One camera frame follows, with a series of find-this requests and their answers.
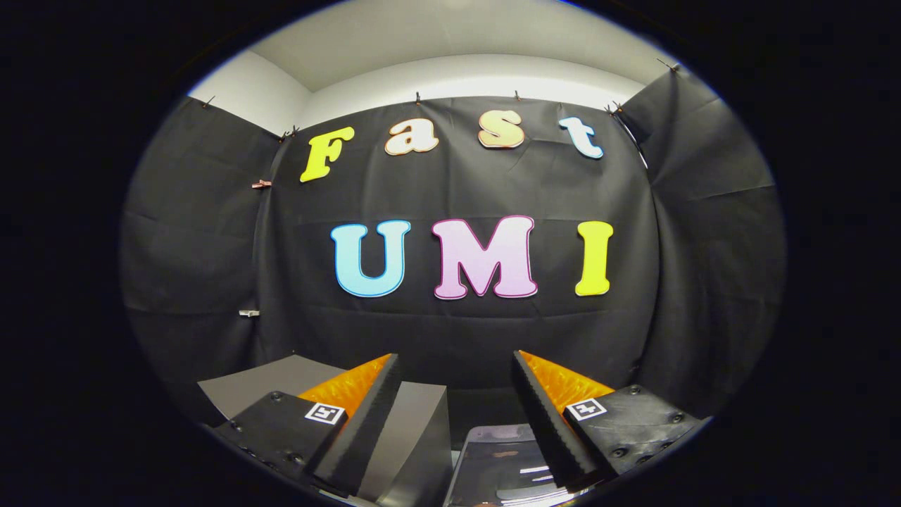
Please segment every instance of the pink letter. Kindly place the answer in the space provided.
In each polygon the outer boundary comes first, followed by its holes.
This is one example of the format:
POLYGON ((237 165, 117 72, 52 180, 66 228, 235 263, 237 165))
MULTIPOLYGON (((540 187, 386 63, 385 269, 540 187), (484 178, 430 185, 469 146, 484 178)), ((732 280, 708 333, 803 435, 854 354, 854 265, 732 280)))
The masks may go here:
POLYGON ((479 297, 488 292, 488 284, 501 268, 501 280, 495 294, 501 298, 525 298, 538 292, 529 266, 529 232, 535 227, 530 217, 504 217, 497 222, 488 248, 472 232, 466 220, 442 220, 432 226, 441 239, 441 285, 435 296, 442 300, 459 300, 466 296, 460 283, 460 270, 479 297))

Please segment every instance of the black curtain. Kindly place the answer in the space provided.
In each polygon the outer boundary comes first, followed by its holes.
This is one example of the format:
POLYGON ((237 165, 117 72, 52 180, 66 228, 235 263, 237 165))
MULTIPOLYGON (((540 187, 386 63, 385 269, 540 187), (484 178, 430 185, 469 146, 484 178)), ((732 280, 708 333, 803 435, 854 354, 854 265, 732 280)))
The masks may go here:
MULTIPOLYGON (((405 379, 449 387, 451 438, 460 448, 479 425, 526 421, 511 380, 515 349, 524 349, 615 387, 629 382, 648 334, 657 294, 657 224, 648 179, 628 133, 589 107, 513 97, 457 97, 361 111, 304 129, 288 140, 260 223, 260 335, 273 357, 298 354, 350 368, 397 352, 405 379), (523 144, 489 150, 479 117, 513 110, 523 144), (601 159, 583 156, 558 125, 577 116, 595 129, 601 159), (439 144, 391 156, 388 129, 411 118, 432 121, 439 144), (328 176, 299 181, 309 139, 351 126, 328 176), (505 299, 473 290, 439 300, 441 246, 432 224, 467 220, 487 246, 498 220, 526 215, 532 278, 538 293, 505 299), (336 226, 359 223, 362 268, 385 269, 378 223, 403 219, 402 285, 381 298, 343 291, 334 271, 336 226), (584 243, 580 222, 600 220, 610 238, 605 295, 579 297, 584 243)), ((497 282, 495 275, 492 286, 497 282)))
POLYGON ((393 352, 405 380, 449 386, 460 448, 474 426, 525 422, 509 380, 515 349, 614 388, 644 383, 703 417, 745 378, 778 311, 778 199, 738 119, 684 71, 652 83, 618 118, 559 102, 459 97, 361 111, 280 143, 187 99, 149 146, 125 207, 123 293, 135 333, 195 419, 214 413, 196 381, 290 354, 351 368, 393 352), (522 145, 478 142, 478 119, 492 109, 520 115, 522 145), (573 146, 558 125, 569 116, 594 128, 601 159, 573 146), (438 146, 388 155, 389 127, 417 117, 432 121, 438 146), (307 142, 346 126, 355 136, 327 162, 330 174, 300 182, 307 142), (272 187, 251 189, 260 179, 272 187), (535 221, 538 293, 437 299, 432 224, 465 219, 487 245, 510 215, 535 221), (362 268, 378 276, 385 260, 375 229, 390 219, 412 224, 402 285, 374 299, 343 291, 331 230, 365 225, 362 268), (589 220, 614 228, 611 288, 578 297, 577 225, 589 220))
POLYGON ((706 417, 736 393, 776 324, 787 263, 778 193, 740 119, 685 69, 619 116, 648 163, 660 225, 660 292, 637 379, 706 417))
POLYGON ((154 370, 195 419, 215 410, 196 382, 268 360, 256 323, 253 262, 263 194, 278 139, 186 98, 144 153, 126 199, 123 298, 154 370))

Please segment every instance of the clip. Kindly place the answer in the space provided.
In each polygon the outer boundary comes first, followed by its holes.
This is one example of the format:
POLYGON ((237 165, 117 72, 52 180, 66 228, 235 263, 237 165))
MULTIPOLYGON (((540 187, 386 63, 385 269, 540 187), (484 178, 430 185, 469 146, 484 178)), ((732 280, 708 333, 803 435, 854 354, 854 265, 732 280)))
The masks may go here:
POLYGON ((656 60, 656 61, 659 61, 659 62, 662 63, 663 65, 666 65, 667 67, 669 67, 669 71, 670 71, 670 72, 675 72, 675 71, 676 71, 676 68, 678 68, 678 63, 677 63, 675 66, 672 66, 672 65, 669 65, 667 62, 665 62, 665 61, 659 59, 659 58, 657 58, 657 59, 655 59, 655 60, 656 60))

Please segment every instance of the yellow letter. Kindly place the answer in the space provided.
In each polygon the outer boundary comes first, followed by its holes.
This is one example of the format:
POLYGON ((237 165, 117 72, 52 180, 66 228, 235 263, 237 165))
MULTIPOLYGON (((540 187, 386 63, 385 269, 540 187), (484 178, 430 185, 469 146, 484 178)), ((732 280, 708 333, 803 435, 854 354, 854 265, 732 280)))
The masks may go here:
POLYGON ((606 222, 582 222, 578 233, 585 239, 582 280, 576 284, 576 295, 598 296, 610 290, 607 272, 607 240, 614 229, 606 222))
POLYGON ((353 139, 353 127, 317 135, 310 140, 310 158, 306 160, 306 171, 300 175, 301 181, 315 180, 328 175, 329 166, 325 165, 325 158, 328 157, 332 162, 338 160, 338 155, 341 154, 341 139, 344 141, 353 139))
POLYGON ((515 148, 525 141, 519 128, 523 119, 515 111, 488 111, 478 119, 478 140, 486 148, 515 148))
POLYGON ((396 124, 388 130, 388 133, 394 136, 385 143, 385 151, 389 155, 403 155, 411 151, 428 152, 438 145, 435 125, 425 118, 415 118, 396 124))

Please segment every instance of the blue letter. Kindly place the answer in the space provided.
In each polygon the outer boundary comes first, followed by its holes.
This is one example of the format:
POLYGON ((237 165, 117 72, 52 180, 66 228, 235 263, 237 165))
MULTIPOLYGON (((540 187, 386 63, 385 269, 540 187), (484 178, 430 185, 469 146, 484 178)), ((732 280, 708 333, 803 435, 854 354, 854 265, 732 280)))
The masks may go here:
POLYGON ((569 137, 572 138, 578 152, 593 159, 599 159, 604 155, 604 150, 601 150, 600 146, 594 146, 588 139, 589 135, 595 135, 595 129, 583 124, 582 120, 575 116, 563 118, 560 120, 560 126, 569 131, 569 137))
POLYGON ((404 235, 410 223, 405 220, 388 220, 376 227, 385 238, 385 272, 378 278, 363 274, 359 265, 360 243, 366 235, 366 226, 350 224, 332 229, 335 242, 335 275, 341 288, 361 298, 380 298, 393 292, 404 281, 404 235))

